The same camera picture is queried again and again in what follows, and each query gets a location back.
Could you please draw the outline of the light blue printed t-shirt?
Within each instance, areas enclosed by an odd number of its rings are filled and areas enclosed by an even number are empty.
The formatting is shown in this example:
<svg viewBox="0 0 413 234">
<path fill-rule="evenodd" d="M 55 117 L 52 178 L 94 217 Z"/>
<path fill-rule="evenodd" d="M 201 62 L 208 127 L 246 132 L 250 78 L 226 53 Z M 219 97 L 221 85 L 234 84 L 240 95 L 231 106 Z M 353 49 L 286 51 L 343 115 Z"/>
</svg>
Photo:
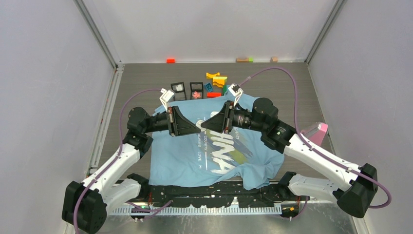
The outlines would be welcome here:
<svg viewBox="0 0 413 234">
<path fill-rule="evenodd" d="M 251 190 L 268 185 L 284 162 L 283 154 L 264 145 L 261 133 L 241 128 L 177 137 L 161 131 L 152 138 L 149 183 L 154 186 L 209 186 L 240 176 Z"/>
</svg>

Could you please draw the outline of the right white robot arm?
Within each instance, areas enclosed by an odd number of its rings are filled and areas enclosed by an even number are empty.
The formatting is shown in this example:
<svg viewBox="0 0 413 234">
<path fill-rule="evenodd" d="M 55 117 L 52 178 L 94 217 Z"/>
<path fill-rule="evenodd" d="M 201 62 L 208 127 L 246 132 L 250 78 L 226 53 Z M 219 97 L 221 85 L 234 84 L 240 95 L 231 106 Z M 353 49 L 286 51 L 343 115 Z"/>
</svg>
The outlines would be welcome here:
<svg viewBox="0 0 413 234">
<path fill-rule="evenodd" d="M 287 172 L 280 180 L 278 194 L 284 200 L 294 196 L 312 196 L 337 203 L 347 214 L 363 218 L 375 197 L 377 169 L 371 164 L 359 166 L 314 144 L 289 124 L 278 119 L 278 109 L 271 100 L 259 98 L 252 110 L 233 101 L 201 124 L 203 128 L 229 133 L 234 127 L 261 133 L 266 147 L 293 157 L 315 169 L 325 179 L 310 178 Z"/>
</svg>

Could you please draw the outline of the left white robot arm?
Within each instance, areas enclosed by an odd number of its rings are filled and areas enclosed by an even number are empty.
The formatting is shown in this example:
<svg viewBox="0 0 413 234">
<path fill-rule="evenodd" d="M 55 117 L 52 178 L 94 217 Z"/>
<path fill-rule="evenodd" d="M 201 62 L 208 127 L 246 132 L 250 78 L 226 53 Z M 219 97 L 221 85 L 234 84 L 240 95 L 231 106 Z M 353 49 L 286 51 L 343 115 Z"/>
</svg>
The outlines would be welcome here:
<svg viewBox="0 0 413 234">
<path fill-rule="evenodd" d="M 66 187 L 62 219 L 72 224 L 77 234 L 97 233 L 110 212 L 132 198 L 143 202 L 149 197 L 149 188 L 138 179 L 127 178 L 115 185 L 151 147 L 153 139 L 148 133 L 168 131 L 170 136 L 178 137 L 200 132 L 177 106 L 154 116 L 135 107 L 128 116 L 128 131 L 110 159 L 83 181 L 72 181 Z"/>
</svg>

